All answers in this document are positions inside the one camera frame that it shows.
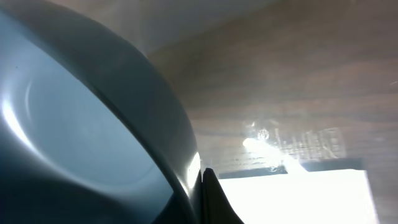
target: black pointed object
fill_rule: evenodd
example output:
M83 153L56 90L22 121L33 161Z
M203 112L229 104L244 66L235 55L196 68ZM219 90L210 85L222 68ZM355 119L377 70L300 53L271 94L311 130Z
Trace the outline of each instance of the black pointed object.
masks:
M203 173L202 215L203 224L243 224L210 168L206 168Z

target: brown wooden surface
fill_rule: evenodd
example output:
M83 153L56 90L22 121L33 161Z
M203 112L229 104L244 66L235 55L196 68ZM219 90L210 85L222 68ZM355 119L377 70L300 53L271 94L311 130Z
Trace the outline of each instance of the brown wooden surface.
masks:
M398 223L398 1L279 1L150 59L207 164L248 168L247 121L338 128L346 156L364 159L381 223Z

